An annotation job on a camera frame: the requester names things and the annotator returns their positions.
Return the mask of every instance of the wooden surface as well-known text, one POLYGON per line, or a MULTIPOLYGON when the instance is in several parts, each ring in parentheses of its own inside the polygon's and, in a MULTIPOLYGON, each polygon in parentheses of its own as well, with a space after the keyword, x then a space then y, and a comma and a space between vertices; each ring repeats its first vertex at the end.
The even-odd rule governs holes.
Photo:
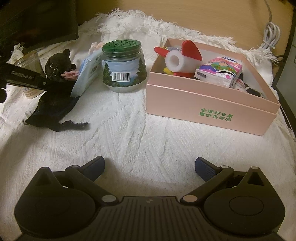
MULTIPOLYGON (((281 29, 274 53, 282 55, 290 33, 293 7, 286 0, 267 1, 272 21, 281 29)), ((206 35, 234 37, 236 45, 243 49, 261 45, 263 30, 269 20, 264 0, 77 0, 78 22, 83 23, 98 12, 109 13, 115 8, 123 11, 139 9, 158 20, 175 22, 206 35)))

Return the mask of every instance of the white foam cylinder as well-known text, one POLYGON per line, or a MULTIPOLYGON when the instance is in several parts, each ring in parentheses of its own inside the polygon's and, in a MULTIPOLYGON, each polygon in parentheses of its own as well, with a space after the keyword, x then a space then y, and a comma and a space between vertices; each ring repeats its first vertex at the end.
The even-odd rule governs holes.
POLYGON ((194 73, 201 61, 186 57, 178 50, 172 50, 165 57, 165 65, 172 72, 194 73))

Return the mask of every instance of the plastic jar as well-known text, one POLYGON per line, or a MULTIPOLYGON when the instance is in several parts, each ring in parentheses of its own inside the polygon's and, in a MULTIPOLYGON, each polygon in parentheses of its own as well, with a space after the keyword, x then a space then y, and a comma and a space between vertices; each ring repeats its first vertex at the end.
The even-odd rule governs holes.
POLYGON ((106 43, 103 48, 103 83, 114 92, 137 89, 147 78, 141 42, 132 39, 106 43))
MULTIPOLYGON (((40 73, 40 75, 45 78, 45 74, 42 69, 37 52, 31 52, 26 54, 24 57, 16 61, 14 65, 40 73)), ((22 87, 22 90, 28 99, 33 99, 43 92, 43 90, 37 90, 37 89, 26 88, 26 87, 22 87)))

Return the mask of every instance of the silver screw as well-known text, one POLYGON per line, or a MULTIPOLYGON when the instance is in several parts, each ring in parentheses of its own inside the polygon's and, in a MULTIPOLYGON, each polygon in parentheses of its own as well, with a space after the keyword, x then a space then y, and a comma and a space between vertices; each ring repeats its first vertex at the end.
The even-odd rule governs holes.
POLYGON ((102 197, 102 201, 109 203, 109 202, 114 202, 116 200, 116 197, 113 195, 105 195, 102 197))
POLYGON ((197 201, 197 197, 194 195, 186 195, 183 197, 183 200, 185 202, 195 202, 195 201, 197 201))

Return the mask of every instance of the light blue package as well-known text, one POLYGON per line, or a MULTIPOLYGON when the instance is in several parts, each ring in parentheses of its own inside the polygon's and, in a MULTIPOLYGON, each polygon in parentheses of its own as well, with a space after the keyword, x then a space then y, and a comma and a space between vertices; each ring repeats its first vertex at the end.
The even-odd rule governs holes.
POLYGON ((72 89, 71 96, 81 96, 102 71, 102 49, 93 52, 82 61, 80 74, 72 89))

